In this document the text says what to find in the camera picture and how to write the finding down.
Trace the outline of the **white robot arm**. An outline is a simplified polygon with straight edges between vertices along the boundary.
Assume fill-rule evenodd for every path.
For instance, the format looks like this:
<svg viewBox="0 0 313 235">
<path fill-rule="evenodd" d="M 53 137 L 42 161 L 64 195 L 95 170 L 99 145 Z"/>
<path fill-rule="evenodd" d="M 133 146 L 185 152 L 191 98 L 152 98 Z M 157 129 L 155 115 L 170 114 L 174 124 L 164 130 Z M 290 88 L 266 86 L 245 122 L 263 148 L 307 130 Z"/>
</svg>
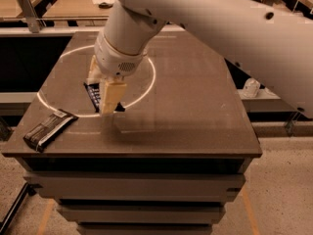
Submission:
<svg viewBox="0 0 313 235">
<path fill-rule="evenodd" d="M 313 117 L 313 23 L 252 0 L 114 0 L 95 43 L 87 80 L 110 114 L 148 42 L 174 23 L 286 103 Z"/>
</svg>

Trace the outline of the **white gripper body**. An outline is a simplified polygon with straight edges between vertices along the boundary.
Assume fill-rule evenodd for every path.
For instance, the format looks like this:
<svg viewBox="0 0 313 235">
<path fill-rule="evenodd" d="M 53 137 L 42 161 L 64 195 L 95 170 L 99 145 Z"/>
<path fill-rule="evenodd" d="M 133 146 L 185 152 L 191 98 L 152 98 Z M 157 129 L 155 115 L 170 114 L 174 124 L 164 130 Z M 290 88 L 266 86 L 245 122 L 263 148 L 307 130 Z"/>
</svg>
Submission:
<svg viewBox="0 0 313 235">
<path fill-rule="evenodd" d="M 143 60 L 143 54 L 127 55 L 115 50 L 100 30 L 94 45 L 94 54 L 100 71 L 106 76 L 133 74 Z"/>
</svg>

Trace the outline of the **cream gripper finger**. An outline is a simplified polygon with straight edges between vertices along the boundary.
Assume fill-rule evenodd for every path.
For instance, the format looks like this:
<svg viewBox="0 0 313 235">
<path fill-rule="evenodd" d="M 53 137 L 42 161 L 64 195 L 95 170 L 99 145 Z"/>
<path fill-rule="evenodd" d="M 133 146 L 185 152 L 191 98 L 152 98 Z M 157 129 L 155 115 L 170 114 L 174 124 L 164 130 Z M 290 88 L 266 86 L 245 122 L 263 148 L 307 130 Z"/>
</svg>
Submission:
<svg viewBox="0 0 313 235">
<path fill-rule="evenodd" d="M 86 78 L 86 83 L 88 85 L 99 83 L 102 79 L 102 76 L 103 74 L 97 64 L 96 56 L 93 55 L 88 71 L 88 76 Z"/>
<path fill-rule="evenodd" d="M 100 81 L 100 105 L 101 115 L 112 114 L 117 104 L 125 94 L 127 84 L 120 79 L 107 77 Z"/>
</svg>

